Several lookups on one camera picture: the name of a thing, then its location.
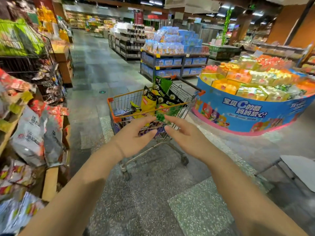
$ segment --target blue display stand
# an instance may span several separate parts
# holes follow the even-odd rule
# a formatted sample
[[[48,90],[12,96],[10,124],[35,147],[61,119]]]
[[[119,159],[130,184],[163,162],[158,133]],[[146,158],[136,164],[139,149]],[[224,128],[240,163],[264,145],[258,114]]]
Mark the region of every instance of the blue display stand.
[[[313,102],[315,95],[284,102],[242,98],[209,86],[198,79],[206,93],[198,96],[193,113],[211,126],[238,135],[258,136],[289,125]]]

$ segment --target left hand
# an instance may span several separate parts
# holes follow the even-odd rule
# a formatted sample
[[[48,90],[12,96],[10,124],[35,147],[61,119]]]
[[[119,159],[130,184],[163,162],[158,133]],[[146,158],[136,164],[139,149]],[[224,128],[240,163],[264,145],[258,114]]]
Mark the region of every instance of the left hand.
[[[157,133],[156,129],[147,132],[141,137],[138,136],[138,133],[147,123],[153,122],[155,119],[155,116],[133,119],[131,123],[128,123],[111,138],[108,144],[116,146],[117,152],[121,156],[119,160],[137,154],[154,138]]]

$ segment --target right hand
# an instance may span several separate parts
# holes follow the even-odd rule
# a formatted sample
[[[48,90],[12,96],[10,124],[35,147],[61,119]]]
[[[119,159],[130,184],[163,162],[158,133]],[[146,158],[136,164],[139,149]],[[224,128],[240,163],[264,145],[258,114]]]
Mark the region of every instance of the right hand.
[[[205,135],[192,123],[182,118],[164,115],[165,119],[176,124],[178,130],[170,126],[165,126],[165,131],[179,146],[188,154],[203,160],[215,146],[205,137]]]

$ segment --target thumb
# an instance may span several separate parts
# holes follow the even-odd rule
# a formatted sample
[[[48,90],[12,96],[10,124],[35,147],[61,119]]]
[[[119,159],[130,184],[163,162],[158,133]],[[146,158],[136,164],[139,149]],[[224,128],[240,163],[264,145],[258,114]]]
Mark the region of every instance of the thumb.
[[[171,136],[171,138],[174,138],[176,142],[180,142],[183,140],[184,135],[180,133],[179,131],[176,131],[174,128],[170,126],[165,126],[164,129],[167,132],[167,134]]]
[[[151,141],[155,134],[157,133],[158,131],[155,129],[155,130],[151,130],[149,132],[147,132],[146,134],[144,134],[143,136],[139,137],[139,142],[141,144],[142,147],[145,147],[149,141]]]

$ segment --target shopping cart wheel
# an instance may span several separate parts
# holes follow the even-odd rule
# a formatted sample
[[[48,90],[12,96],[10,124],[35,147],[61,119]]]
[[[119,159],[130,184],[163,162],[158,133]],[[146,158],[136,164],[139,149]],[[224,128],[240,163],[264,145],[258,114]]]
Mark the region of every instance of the shopping cart wheel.
[[[187,165],[189,163],[189,160],[187,158],[187,156],[185,155],[181,155],[180,156],[180,161],[184,164],[184,165]]]
[[[128,171],[123,172],[123,174],[124,174],[124,177],[125,177],[126,181],[130,180],[130,174],[129,174]]]

